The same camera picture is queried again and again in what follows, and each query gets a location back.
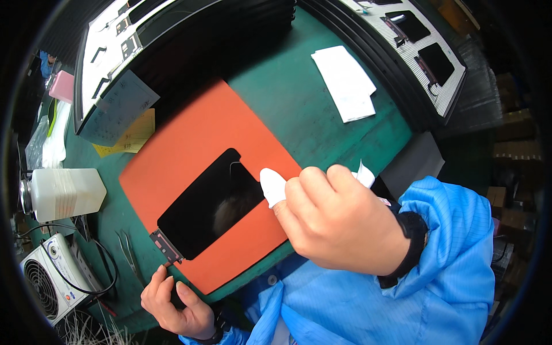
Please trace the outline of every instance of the yellow paper form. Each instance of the yellow paper form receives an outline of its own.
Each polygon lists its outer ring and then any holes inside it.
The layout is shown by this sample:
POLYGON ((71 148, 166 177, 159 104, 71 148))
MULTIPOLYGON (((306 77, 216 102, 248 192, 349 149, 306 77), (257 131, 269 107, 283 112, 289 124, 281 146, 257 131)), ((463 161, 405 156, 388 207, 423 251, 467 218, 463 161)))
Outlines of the yellow paper form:
POLYGON ((92 144, 92 146, 100 158, 117 152, 138 153, 153 132, 155 132, 155 109, 150 108, 134 121, 115 146, 107 147, 96 144, 92 144))

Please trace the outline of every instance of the hand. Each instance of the hand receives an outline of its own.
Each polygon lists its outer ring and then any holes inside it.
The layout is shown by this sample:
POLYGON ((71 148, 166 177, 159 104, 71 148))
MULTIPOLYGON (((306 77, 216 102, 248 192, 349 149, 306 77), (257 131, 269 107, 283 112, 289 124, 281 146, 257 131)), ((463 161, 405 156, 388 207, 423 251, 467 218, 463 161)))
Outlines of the hand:
POLYGON ((173 333, 200 340, 215 334, 215 315, 186 284, 176 283, 178 297, 186 304, 184 310, 177 310, 171 303, 172 276, 165 279, 167 269, 161 265, 143 290, 142 307, 155 317, 159 325, 173 333))
POLYGON ((295 251, 320 267, 388 275, 408 252, 389 208, 343 166, 304 169, 285 196, 274 213, 295 251))

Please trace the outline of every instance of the sticker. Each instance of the sticker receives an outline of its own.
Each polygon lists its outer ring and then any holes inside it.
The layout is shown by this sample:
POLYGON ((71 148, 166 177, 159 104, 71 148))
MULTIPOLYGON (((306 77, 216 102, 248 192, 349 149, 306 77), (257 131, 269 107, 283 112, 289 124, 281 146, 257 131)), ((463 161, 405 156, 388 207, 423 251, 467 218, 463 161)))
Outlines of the sticker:
POLYGON ((384 198, 380 198, 380 197, 378 197, 378 199, 380 199, 380 201, 381 201, 382 203, 384 203, 385 205, 391 207, 391 203, 389 202, 389 200, 384 199, 384 198))

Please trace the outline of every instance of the white bottle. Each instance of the white bottle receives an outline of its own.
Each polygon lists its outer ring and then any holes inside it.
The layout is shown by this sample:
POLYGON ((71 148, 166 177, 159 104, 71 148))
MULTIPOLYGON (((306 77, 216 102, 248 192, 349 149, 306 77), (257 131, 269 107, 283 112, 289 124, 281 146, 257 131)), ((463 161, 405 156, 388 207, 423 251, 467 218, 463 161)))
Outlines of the white bottle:
POLYGON ((98 212, 107 193, 96 169, 35 169, 21 192, 38 222, 98 212))

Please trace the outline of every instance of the fan grille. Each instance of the fan grille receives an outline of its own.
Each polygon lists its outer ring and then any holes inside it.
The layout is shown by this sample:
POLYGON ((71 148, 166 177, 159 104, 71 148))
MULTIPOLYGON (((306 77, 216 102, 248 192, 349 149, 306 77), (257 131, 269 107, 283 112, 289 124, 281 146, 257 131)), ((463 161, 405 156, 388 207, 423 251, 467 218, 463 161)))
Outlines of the fan grille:
POLYGON ((40 300, 44 315, 50 320, 55 319, 58 311, 57 294, 48 272, 32 259, 25 263, 23 272, 40 300))

